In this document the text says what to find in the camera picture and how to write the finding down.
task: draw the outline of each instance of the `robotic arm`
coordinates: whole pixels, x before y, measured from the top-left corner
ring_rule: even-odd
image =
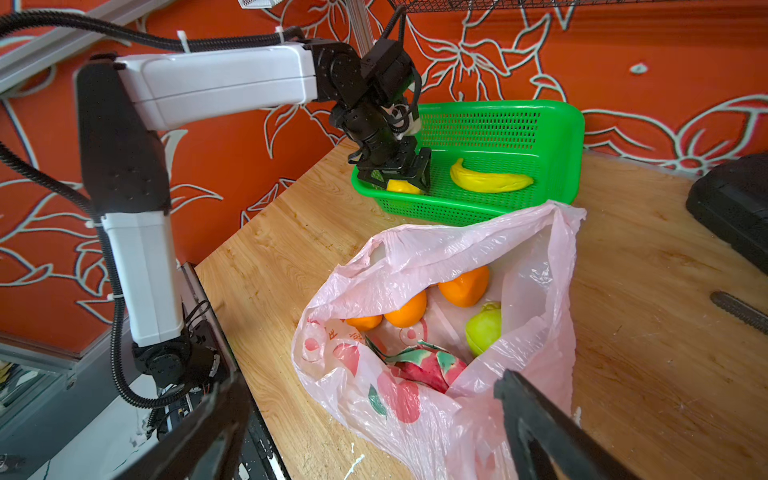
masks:
[[[415,82],[412,105],[402,94]],[[335,101],[330,120],[359,149],[359,178],[429,189],[431,152],[416,152],[421,78],[402,44],[364,58],[313,39],[169,55],[97,55],[75,77],[81,168],[114,253],[139,370],[158,387],[200,385],[217,354],[190,341],[175,288],[170,187],[156,131],[278,104]]]

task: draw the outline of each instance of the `black case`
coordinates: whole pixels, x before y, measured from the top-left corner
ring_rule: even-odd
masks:
[[[692,186],[685,206],[768,274],[768,153],[713,168]]]

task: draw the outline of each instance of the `white zip tie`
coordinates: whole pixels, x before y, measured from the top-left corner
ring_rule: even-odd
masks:
[[[184,49],[184,53],[192,53],[190,44],[187,42],[187,33],[184,30],[176,30],[176,35],[181,40],[181,47]]]

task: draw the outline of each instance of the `floral mural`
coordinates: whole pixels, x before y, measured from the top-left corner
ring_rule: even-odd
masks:
[[[9,3],[16,11],[86,12],[100,2]],[[383,0],[367,8],[378,35],[392,8]],[[424,13],[408,17],[406,50],[422,72],[423,103],[567,101],[584,113],[586,148],[704,174],[768,149],[768,74],[759,61],[766,58],[766,20],[761,0]],[[342,0],[284,0],[268,11],[244,11],[234,0],[177,0],[134,27],[205,38],[268,33],[276,25],[355,44]],[[19,32],[0,51],[43,33]],[[156,52],[107,39],[0,97],[3,142],[76,189],[71,79],[102,51]],[[180,262],[201,261],[341,141],[328,122],[331,107],[275,106],[161,132]],[[0,206],[2,335],[83,351],[111,318],[109,282],[88,219],[7,169],[0,170]]]

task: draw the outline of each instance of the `green plastic basket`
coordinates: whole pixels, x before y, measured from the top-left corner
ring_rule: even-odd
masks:
[[[572,105],[549,100],[477,101],[419,105],[420,147],[432,149],[427,195],[388,192],[352,175],[360,194],[390,214],[464,226],[548,199],[566,204],[578,193],[584,116]],[[526,174],[534,183],[503,194],[457,187],[450,169],[457,159],[485,173]]]

